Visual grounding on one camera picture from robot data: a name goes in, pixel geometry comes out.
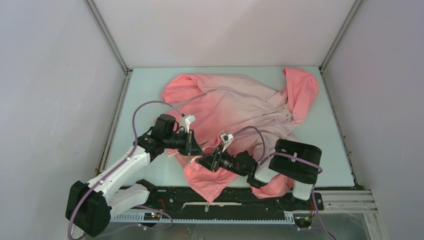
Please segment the pink zip-up hooded jacket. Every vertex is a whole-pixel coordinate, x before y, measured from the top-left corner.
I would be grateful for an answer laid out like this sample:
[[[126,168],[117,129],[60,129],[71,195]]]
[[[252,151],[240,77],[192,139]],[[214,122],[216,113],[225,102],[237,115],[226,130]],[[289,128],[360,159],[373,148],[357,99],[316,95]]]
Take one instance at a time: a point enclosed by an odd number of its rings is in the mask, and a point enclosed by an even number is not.
[[[260,161],[274,151],[277,140],[295,140],[294,129],[305,121],[319,93],[311,73],[291,67],[282,72],[282,90],[246,75],[181,74],[164,87],[161,97],[178,105],[169,112],[177,120],[181,113],[195,116],[190,128],[206,153],[222,142],[221,134],[229,133],[234,134],[229,154],[247,151]]]

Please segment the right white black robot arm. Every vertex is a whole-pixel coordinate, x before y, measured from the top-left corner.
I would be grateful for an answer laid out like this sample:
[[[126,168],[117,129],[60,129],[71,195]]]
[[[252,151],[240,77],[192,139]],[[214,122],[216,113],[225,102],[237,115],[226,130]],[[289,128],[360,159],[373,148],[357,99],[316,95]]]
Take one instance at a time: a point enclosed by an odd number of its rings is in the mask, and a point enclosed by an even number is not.
[[[277,175],[294,180],[291,204],[304,209],[311,202],[311,193],[323,172],[320,167],[322,150],[314,145],[286,139],[275,143],[274,152],[257,162],[247,151],[233,156],[221,144],[213,152],[195,160],[211,172],[224,169],[236,175],[247,177],[246,182],[254,188],[268,185]]]

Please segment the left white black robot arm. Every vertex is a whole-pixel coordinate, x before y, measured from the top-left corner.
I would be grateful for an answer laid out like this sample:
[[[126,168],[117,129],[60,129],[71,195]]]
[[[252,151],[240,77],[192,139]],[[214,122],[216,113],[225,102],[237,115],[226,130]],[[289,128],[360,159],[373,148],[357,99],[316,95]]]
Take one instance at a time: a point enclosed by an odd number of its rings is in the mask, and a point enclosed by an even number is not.
[[[88,182],[76,181],[70,188],[65,217],[91,237],[99,236],[117,215],[138,205],[153,208],[158,202],[157,187],[141,179],[123,189],[124,183],[136,172],[150,164],[166,149],[177,150],[184,156],[202,156],[204,151],[196,142],[190,125],[193,114],[183,115],[182,130],[175,129],[176,118],[161,114],[146,133],[136,136],[123,157],[103,173]]]

